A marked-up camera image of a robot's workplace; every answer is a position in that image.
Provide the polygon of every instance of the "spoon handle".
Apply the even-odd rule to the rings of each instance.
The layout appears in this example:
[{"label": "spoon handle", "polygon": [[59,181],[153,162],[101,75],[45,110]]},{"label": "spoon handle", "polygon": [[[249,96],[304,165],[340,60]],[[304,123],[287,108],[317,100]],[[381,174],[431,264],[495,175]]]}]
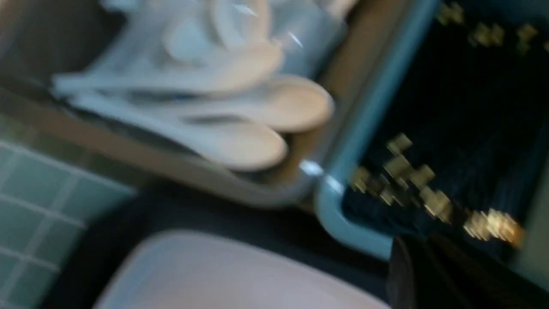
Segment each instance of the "spoon handle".
[{"label": "spoon handle", "polygon": [[59,74],[53,76],[54,92],[57,95],[70,95],[90,90],[116,91],[174,91],[193,92],[197,90],[193,75],[178,74],[135,74],[117,76],[112,74],[88,75],[80,73]]},{"label": "spoon handle", "polygon": [[259,124],[185,124],[147,115],[124,99],[97,93],[77,95],[70,103],[75,108],[163,136],[229,169],[243,172],[265,169],[279,163],[287,152],[284,140]]},{"label": "spoon handle", "polygon": [[248,117],[254,102],[251,97],[232,100],[178,100],[169,103],[151,103],[142,107],[148,114],[164,119],[181,120],[225,116]]},{"label": "spoon handle", "polygon": [[163,0],[159,8],[153,1],[101,0],[102,6],[108,11],[122,9],[127,11],[125,13],[132,13],[132,18],[107,50],[87,68],[87,72],[101,74],[124,71],[150,43],[148,38],[158,37],[167,21],[181,11],[192,10],[195,2],[196,0]]}]

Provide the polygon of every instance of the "black object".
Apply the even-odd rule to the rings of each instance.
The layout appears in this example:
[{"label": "black object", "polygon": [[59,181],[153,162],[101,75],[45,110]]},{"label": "black object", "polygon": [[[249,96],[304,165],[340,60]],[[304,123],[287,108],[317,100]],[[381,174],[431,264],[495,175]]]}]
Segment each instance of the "black object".
[{"label": "black object", "polygon": [[463,24],[433,23],[361,162],[386,176],[383,165],[394,156],[386,143],[404,133],[413,146],[403,155],[415,168],[430,167],[429,187],[454,205],[451,224],[421,206],[388,206],[350,189],[342,207],[351,220],[388,234],[450,233],[507,259],[512,250],[503,242],[471,238],[462,226],[473,211],[490,209],[524,222],[549,147],[548,38],[537,34],[524,49],[519,27],[500,22],[503,44],[483,46],[475,32],[498,18],[469,8]]},{"label": "black object", "polygon": [[124,23],[125,18],[108,14],[98,0],[3,1],[1,88],[36,102],[49,101],[52,75],[83,70]]},{"label": "black object", "polygon": [[548,308],[549,295],[470,244],[442,235],[395,238],[389,303],[408,308]]},{"label": "black object", "polygon": [[388,264],[347,249],[297,209],[262,211],[175,184],[160,184],[93,223],[41,308],[91,308],[128,254],[145,238],[191,229],[278,253],[387,300]]}]

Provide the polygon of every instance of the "white plastic spoon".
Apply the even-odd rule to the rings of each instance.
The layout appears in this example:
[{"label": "white plastic spoon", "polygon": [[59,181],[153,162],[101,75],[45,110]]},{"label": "white plastic spoon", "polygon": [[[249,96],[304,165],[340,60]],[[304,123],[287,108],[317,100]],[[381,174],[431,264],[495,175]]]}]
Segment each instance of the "white plastic spoon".
[{"label": "white plastic spoon", "polygon": [[209,65],[211,54],[223,47],[210,19],[209,5],[200,3],[193,12],[181,12],[164,29],[164,50],[181,64],[195,67]]},{"label": "white plastic spoon", "polygon": [[171,120],[235,116],[263,123],[279,132],[301,132],[326,122],[333,114],[330,94],[298,76],[278,76],[266,89],[231,100],[150,103],[148,114]]},{"label": "white plastic spoon", "polygon": [[266,0],[211,0],[214,27],[225,47],[264,42],[271,31],[271,10]]},{"label": "white plastic spoon", "polygon": [[135,10],[115,40],[87,69],[88,74],[119,73],[135,62],[143,50],[161,35],[170,20],[181,12],[192,14],[201,0],[102,0],[103,6],[116,9],[117,3],[128,3]]},{"label": "white plastic spoon", "polygon": [[122,99],[97,93],[77,95],[70,103],[163,136],[233,170],[252,172],[271,167],[286,156],[288,149],[276,132],[257,123],[184,124],[147,115]]},{"label": "white plastic spoon", "polygon": [[206,95],[231,93],[253,87],[278,70],[284,58],[281,48],[269,43],[218,54],[217,65],[199,69],[132,73],[130,75],[85,73],[53,76],[53,93],[73,95],[81,91],[147,91]]}]

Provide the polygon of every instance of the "tray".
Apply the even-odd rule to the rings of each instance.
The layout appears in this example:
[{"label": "tray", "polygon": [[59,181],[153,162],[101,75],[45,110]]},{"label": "tray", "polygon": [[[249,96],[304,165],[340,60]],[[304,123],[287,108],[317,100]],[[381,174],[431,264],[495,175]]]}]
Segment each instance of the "tray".
[{"label": "tray", "polygon": [[[362,0],[349,19],[346,40],[318,78],[337,102],[333,120],[291,136],[291,153],[280,166],[237,174],[142,132],[82,118],[52,99],[49,77],[85,68],[112,40],[123,19],[103,12],[96,0],[29,3],[24,22],[13,27],[13,40],[3,43],[6,52],[0,54],[0,112],[154,174],[263,208],[294,205],[320,179],[343,179],[350,168],[338,167],[338,162],[359,151],[334,150],[336,143],[353,139],[361,141],[353,147],[367,144],[361,137],[382,117],[390,101],[383,97],[390,96],[406,70],[437,6],[435,0]],[[344,129],[351,122],[367,125]],[[340,177],[332,172],[323,176],[330,158],[335,158],[335,167],[329,170],[341,170]]]}]

